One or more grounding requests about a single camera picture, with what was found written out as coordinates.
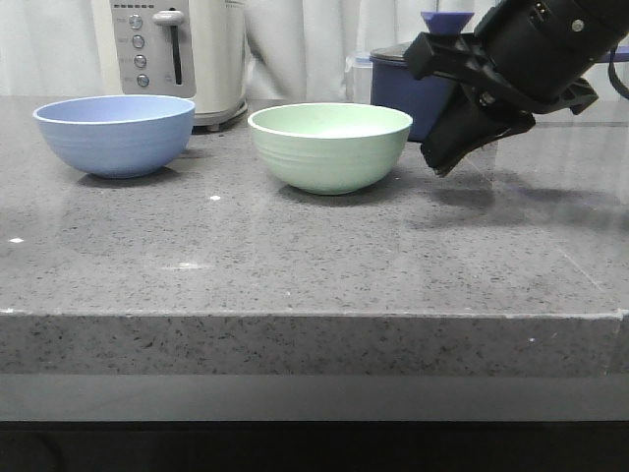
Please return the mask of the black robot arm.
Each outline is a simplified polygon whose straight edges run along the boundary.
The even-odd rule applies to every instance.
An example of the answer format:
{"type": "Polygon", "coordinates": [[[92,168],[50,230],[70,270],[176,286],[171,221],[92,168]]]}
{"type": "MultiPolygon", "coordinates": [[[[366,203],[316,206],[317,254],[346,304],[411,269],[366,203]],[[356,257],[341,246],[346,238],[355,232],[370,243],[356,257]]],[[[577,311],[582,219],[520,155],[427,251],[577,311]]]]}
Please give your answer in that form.
{"type": "Polygon", "coordinates": [[[455,84],[421,145],[427,165],[445,176],[538,114],[580,114],[598,98],[584,74],[627,34],[627,2],[562,0],[500,1],[471,33],[420,33],[404,53],[412,76],[455,84]]]}

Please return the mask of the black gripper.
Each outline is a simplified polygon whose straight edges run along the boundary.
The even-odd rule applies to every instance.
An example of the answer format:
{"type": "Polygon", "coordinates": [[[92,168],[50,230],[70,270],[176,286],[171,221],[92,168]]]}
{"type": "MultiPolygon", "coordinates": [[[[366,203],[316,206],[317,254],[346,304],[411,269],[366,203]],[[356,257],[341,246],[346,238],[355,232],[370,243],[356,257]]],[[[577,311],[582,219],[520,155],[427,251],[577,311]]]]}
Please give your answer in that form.
{"type": "MultiPolygon", "coordinates": [[[[422,32],[404,60],[417,80],[448,79],[536,114],[568,108],[578,115],[599,99],[582,78],[591,62],[543,31],[531,13],[489,22],[473,33],[422,32]]],[[[531,113],[493,116],[463,91],[454,91],[421,152],[428,167],[445,176],[474,149],[526,133],[535,124],[531,113]]]]}

